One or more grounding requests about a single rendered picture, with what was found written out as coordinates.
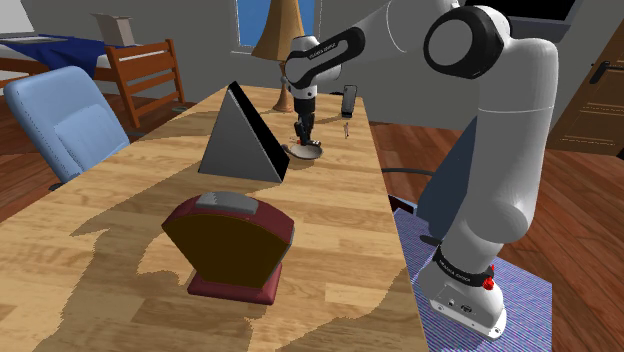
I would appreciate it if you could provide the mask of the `purple patterned robot stand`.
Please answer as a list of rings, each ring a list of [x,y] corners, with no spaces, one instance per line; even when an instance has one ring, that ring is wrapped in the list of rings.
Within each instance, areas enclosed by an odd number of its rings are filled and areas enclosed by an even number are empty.
[[[501,286],[507,324],[490,341],[435,312],[417,282],[435,248],[420,237],[428,224],[402,210],[394,219],[430,352],[552,352],[552,284],[500,259],[494,259],[495,282]]]

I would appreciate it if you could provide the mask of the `brown wooden door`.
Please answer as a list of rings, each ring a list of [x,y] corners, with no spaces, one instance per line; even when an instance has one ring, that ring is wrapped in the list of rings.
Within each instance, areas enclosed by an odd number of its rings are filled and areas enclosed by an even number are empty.
[[[624,150],[624,20],[591,64],[547,147],[609,156]]]

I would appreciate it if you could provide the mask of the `blue window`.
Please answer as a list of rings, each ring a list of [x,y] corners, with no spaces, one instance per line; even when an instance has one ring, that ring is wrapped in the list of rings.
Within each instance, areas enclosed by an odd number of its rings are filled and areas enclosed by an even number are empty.
[[[251,52],[259,41],[268,17],[271,0],[236,0],[237,39],[243,52]],[[298,0],[306,35],[314,34],[316,0]]]

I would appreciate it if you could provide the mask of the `black phone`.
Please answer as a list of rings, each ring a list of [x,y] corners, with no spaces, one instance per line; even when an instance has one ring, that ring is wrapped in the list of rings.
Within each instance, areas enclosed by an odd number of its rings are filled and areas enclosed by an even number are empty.
[[[341,104],[341,116],[343,118],[352,117],[356,98],[357,98],[357,86],[345,85],[343,88],[342,104]]]

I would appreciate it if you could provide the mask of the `light blue chair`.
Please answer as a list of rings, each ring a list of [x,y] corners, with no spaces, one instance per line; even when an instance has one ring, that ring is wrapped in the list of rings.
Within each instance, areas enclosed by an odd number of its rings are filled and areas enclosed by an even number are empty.
[[[4,97],[62,184],[130,145],[107,100],[79,67],[12,81]]]

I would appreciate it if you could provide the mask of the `light wooden desk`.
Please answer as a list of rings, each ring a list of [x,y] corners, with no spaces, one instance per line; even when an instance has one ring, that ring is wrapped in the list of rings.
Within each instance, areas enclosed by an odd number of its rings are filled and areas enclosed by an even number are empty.
[[[216,92],[0,222],[0,352],[429,352],[366,113],[317,99],[315,162],[280,184],[198,172]],[[270,306],[194,296],[162,230],[229,190],[294,220]]]

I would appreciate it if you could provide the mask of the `grey shallow bowl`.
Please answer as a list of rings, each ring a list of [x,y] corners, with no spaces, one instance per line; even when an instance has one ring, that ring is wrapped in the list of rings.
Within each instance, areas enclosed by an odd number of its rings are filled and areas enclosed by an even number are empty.
[[[314,144],[283,144],[282,148],[291,156],[302,160],[315,160],[320,158],[323,154],[323,149],[320,146]]]

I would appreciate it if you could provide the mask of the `table lamp with tan shade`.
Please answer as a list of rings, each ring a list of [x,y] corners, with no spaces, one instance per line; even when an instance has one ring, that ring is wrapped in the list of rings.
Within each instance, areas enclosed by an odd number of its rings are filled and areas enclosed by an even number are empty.
[[[290,54],[291,42],[303,35],[298,0],[271,0],[262,35],[251,55],[277,61],[281,71],[280,77],[284,77],[285,61]]]

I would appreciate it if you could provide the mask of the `dark red clock, brown face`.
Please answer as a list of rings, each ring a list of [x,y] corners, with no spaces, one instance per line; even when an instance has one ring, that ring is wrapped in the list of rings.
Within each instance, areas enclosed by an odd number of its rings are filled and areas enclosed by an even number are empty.
[[[281,210],[240,193],[208,192],[181,203],[162,229],[196,271],[188,293],[274,303],[295,233]]]

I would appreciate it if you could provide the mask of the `wooden bed with blue blanket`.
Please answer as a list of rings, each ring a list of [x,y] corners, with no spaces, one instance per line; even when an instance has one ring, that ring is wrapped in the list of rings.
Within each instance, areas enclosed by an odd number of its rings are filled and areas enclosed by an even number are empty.
[[[60,35],[31,33],[0,36],[0,71],[37,75],[50,70],[77,66],[92,79],[117,85],[133,127],[139,118],[174,100],[186,102],[174,43],[138,45],[131,38],[127,16],[97,14],[103,39],[90,40]],[[166,82],[175,91],[156,101],[136,107],[133,95]]]

